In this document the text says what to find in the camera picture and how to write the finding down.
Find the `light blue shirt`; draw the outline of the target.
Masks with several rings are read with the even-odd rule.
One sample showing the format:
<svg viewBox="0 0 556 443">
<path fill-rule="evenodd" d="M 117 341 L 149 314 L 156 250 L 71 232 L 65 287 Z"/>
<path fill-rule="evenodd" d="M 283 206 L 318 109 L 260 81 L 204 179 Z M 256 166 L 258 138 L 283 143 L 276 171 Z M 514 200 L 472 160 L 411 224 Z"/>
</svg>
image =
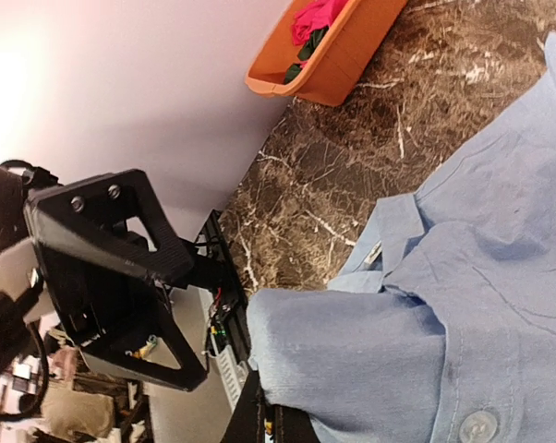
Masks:
<svg viewBox="0 0 556 443">
<path fill-rule="evenodd" d="M 556 442 L 556 33 L 546 72 L 324 291 L 263 290 L 250 363 L 322 442 Z"/>
</svg>

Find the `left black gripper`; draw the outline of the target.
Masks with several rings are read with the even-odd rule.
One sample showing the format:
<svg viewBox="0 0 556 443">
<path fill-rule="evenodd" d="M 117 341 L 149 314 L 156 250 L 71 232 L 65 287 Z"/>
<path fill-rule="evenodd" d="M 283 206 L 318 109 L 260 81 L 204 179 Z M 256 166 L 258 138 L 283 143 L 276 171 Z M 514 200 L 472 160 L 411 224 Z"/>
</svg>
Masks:
<svg viewBox="0 0 556 443">
<path fill-rule="evenodd" d="M 55 312 L 91 370 L 191 391 L 206 371 L 168 292 L 208 284 L 208 259 L 176 235 L 144 172 L 62 186 L 27 163 L 0 167 L 0 373 Z"/>
</svg>

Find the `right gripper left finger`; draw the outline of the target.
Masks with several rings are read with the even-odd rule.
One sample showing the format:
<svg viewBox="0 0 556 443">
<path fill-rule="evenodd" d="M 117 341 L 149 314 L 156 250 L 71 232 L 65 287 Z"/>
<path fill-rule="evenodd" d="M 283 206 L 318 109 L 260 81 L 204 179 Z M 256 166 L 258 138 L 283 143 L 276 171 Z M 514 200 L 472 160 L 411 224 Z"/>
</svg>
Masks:
<svg viewBox="0 0 556 443">
<path fill-rule="evenodd" d="M 222 443 L 265 442 L 265 398 L 257 371 L 248 374 Z"/>
</svg>

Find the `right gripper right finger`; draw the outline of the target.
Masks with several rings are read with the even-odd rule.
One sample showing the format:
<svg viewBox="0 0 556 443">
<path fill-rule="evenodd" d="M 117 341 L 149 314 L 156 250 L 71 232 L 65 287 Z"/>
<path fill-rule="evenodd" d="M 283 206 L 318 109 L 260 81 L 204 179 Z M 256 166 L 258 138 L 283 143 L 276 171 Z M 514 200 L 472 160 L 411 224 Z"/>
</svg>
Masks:
<svg viewBox="0 0 556 443">
<path fill-rule="evenodd" d="M 273 409 L 277 443 L 319 443 L 306 413 L 280 405 L 275 405 Z"/>
</svg>

